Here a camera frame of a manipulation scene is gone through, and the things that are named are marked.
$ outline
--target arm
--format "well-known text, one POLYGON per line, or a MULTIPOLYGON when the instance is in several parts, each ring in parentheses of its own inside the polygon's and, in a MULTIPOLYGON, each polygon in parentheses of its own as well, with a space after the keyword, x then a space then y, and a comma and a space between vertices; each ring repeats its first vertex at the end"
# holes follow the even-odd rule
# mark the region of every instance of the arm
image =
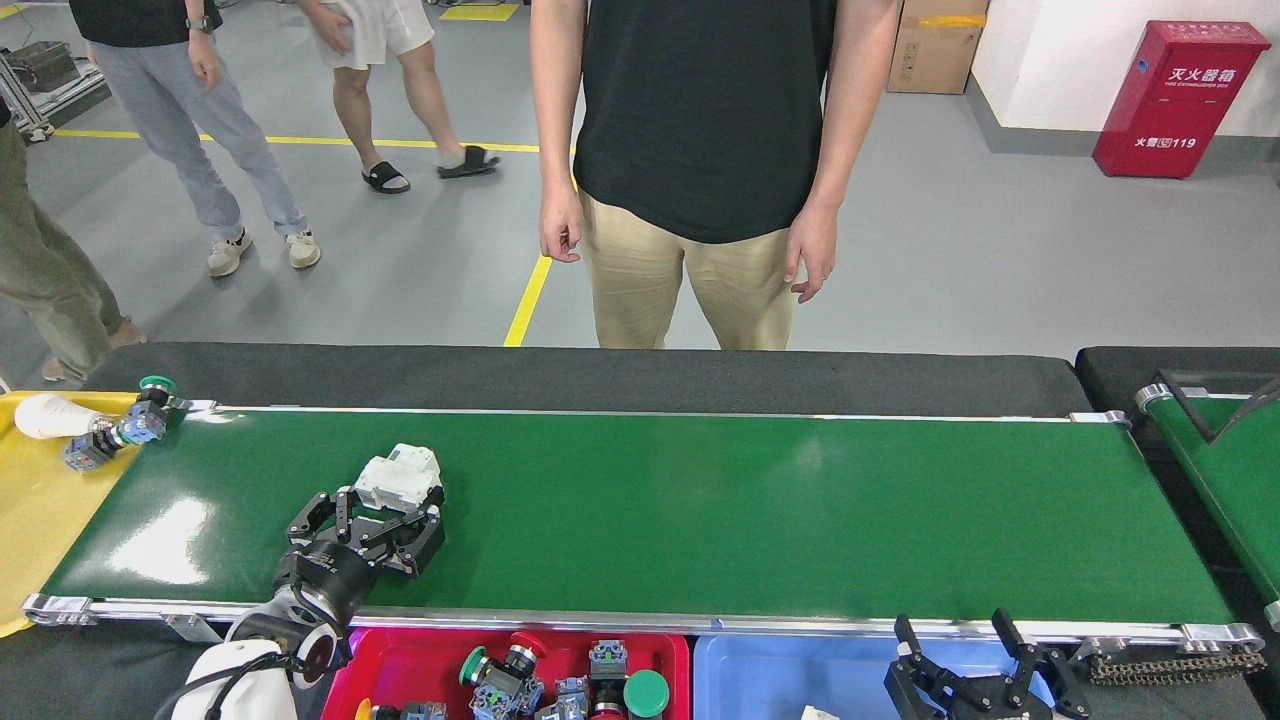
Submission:
MULTIPOLYGON (((205 0, 183 0, 187 6, 187 19, 192 22, 205 17, 205 0)), ((218 63, 218 51, 214 50, 214 41, 204 31, 191 28, 187 31, 187 55, 191 58, 191 68, 196 70, 200 79, 205 81, 205 90, 212 90, 221 76, 221 65, 218 63)))
POLYGON ((351 26, 349 18, 325 8, 320 0, 298 0, 298 8, 302 9, 302 14, 311 20, 311 27, 329 47, 333 47, 334 53, 339 55, 351 53, 351 44, 342 33, 343 27, 351 26))
POLYGON ((573 263, 581 258, 573 247, 582 238, 582 204, 573 191, 568 143, 582 79, 586 0, 538 0, 531 8, 529 51, 543 176, 538 229, 543 255, 573 263))
POLYGON ((836 214, 884 92, 897 10, 899 0, 840 0, 836 9, 818 172, 787 242, 785 281, 795 279, 801 263, 805 268, 805 281, 791 286, 800 302, 812 300, 836 266, 836 214))

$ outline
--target bare leg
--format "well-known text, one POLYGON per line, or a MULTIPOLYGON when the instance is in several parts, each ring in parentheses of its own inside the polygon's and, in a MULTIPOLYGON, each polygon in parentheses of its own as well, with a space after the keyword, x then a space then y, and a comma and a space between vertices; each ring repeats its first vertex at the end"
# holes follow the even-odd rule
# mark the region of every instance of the bare leg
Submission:
POLYGON ((369 70, 334 68, 333 109, 360 154, 360 163, 371 168, 383 161, 374 147, 374 111, 369 104, 369 70))
POLYGON ((426 132, 435 141, 440 156, 460 158, 463 152, 462 143, 453 135, 449 110, 444 105, 444 90, 435 74, 435 47, 426 42, 397 55, 396 59, 404 70, 404 96, 408 99, 408 106, 426 126, 426 132))

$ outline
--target person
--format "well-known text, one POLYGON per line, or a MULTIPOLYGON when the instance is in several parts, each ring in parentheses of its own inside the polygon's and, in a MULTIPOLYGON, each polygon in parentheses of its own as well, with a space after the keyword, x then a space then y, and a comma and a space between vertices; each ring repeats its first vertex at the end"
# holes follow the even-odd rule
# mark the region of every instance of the person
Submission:
POLYGON ((785 348, 788 291, 808 302, 836 265, 897 0, 586 5, 532 5, 543 255, 586 258, 602 347, 664 347, 687 270, 722 348, 785 348))
POLYGON ((84 252, 31 199, 27 149, 0 100, 0 297, 17 302, 54 356, 47 380, 88 377, 116 347, 147 336, 120 315, 115 295, 84 252))
POLYGON ((319 263, 307 218, 214 47, 212 32, 221 26, 214 0, 70 0, 70 8, 111 95, 147 147, 173 163, 196 217, 212 233, 210 277, 234 273, 253 238, 196 126, 248 174, 284 237, 289 264, 301 270, 319 263))
POLYGON ((298 5, 311 22, 320 55, 333 68, 333 106, 370 188, 387 195, 410 188, 408 178, 374 146, 369 72, 387 61, 388 51, 399 60, 410 108, 435 141, 436 174, 460 178, 497 169, 500 158, 476 145, 463 146, 453 133, 435 74, 435 31, 421 0, 298 0, 298 5))

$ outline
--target olive green pants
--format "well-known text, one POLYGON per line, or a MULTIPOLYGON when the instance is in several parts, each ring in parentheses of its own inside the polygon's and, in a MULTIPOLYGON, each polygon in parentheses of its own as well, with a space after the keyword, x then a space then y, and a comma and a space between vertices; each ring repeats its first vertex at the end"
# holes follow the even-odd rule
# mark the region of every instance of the olive green pants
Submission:
POLYGON ((20 305, 63 364, 86 378, 106 359, 120 309, 76 241, 32 201, 14 124, 0 128, 0 297, 20 305))

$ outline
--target gray wall baseboard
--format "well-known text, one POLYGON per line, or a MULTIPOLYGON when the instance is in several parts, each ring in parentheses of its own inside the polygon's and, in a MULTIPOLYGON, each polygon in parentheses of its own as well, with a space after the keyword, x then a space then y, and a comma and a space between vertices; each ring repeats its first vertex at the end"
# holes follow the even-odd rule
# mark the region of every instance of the gray wall baseboard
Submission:
MULTIPOLYGON (((1093 155, 1100 132, 1006 128, 996 120, 978 81, 969 77, 965 100, 973 109, 982 137, 992 152, 1012 155, 1093 155)), ((1213 138, 1201 163, 1280 163, 1280 137, 1221 135, 1213 138)))

